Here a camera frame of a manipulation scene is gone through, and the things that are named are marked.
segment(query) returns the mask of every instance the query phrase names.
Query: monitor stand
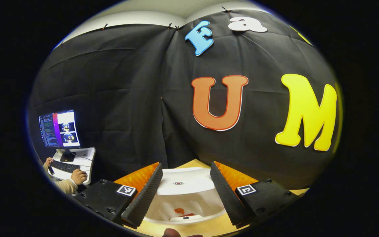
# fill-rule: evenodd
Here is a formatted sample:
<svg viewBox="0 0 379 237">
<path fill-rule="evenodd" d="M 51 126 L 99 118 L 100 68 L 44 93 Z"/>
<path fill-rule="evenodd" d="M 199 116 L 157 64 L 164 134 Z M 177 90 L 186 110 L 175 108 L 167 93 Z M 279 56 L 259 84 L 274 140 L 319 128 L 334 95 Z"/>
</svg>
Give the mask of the monitor stand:
<svg viewBox="0 0 379 237">
<path fill-rule="evenodd" d="M 75 152 L 71 152 L 69 149 L 65 149 L 61 156 L 61 162 L 73 162 L 75 158 Z"/>
</svg>

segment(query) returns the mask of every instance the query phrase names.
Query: yellow letter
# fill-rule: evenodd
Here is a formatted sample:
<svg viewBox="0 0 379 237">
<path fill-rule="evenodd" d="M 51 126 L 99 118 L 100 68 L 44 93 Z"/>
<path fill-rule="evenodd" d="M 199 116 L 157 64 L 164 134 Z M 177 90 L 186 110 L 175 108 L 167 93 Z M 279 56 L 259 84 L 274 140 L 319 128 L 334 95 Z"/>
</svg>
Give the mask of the yellow letter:
<svg viewBox="0 0 379 237">
<path fill-rule="evenodd" d="M 321 105 L 307 78 L 298 74 L 285 74 L 282 83 L 289 89 L 289 112 L 283 132 L 276 135 L 277 144 L 297 146 L 301 120 L 304 122 L 304 145 L 309 147 L 322 128 L 314 144 L 315 150 L 328 151 L 336 121 L 337 94 L 331 85 L 325 85 Z"/>
</svg>

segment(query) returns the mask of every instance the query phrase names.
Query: person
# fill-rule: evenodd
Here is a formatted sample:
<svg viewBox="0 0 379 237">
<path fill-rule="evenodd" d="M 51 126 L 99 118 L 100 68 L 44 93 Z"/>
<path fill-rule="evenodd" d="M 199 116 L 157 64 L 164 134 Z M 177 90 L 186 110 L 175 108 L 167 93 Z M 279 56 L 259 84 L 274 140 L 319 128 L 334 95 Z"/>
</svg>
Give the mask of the person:
<svg viewBox="0 0 379 237">
<path fill-rule="evenodd" d="M 164 235 L 162 237 L 181 237 L 181 235 L 175 229 L 167 228 L 164 230 Z M 195 234 L 188 237 L 203 237 L 203 236 L 201 234 Z"/>
<path fill-rule="evenodd" d="M 48 167 L 51 165 L 52 162 L 54 162 L 54 159 L 48 157 L 46 158 L 46 162 L 43 164 L 43 168 L 45 169 L 45 173 L 49 179 L 52 179 L 52 177 L 48 173 Z M 62 192 L 64 192 L 67 195 L 72 195 L 75 192 L 75 190 L 78 189 L 78 185 L 83 184 L 83 182 L 86 179 L 86 172 L 80 169 L 76 169 L 72 172 L 71 177 L 69 179 L 55 181 L 54 183 L 60 190 L 62 190 Z"/>
</svg>

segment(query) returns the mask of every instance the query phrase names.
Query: computer monitor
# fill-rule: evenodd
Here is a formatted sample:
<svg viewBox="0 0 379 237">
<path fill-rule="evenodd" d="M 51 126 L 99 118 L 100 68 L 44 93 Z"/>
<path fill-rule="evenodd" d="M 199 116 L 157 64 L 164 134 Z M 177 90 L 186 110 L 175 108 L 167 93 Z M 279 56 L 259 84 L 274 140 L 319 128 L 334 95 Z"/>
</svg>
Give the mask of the computer monitor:
<svg viewBox="0 0 379 237">
<path fill-rule="evenodd" d="M 80 148 L 75 116 L 73 110 L 44 114 L 39 116 L 39 127 L 45 147 L 64 149 L 62 162 L 73 162 L 75 152 L 70 149 Z"/>
</svg>

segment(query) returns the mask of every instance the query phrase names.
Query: white desk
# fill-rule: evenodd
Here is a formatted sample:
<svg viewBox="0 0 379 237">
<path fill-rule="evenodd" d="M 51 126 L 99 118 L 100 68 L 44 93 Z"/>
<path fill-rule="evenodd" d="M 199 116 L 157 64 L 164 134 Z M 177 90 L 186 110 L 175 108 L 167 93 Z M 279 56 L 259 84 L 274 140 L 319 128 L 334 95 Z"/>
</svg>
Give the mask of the white desk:
<svg viewBox="0 0 379 237">
<path fill-rule="evenodd" d="M 67 164 L 72 165 L 80 165 L 80 170 L 85 171 L 87 174 L 87 179 L 83 182 L 84 185 L 90 184 L 91 181 L 91 169 L 93 166 L 93 159 L 94 155 L 96 153 L 96 149 L 94 147 L 89 148 L 82 148 L 82 149 L 71 149 L 71 152 L 76 152 L 75 158 L 73 162 L 64 162 Z M 61 161 L 61 153 L 56 152 L 53 159 L 56 161 Z M 54 170 L 54 175 L 50 174 L 50 171 L 48 170 L 48 173 L 57 179 L 60 180 L 66 180 L 71 177 L 71 173 L 59 170 L 55 167 L 52 167 Z"/>
</svg>

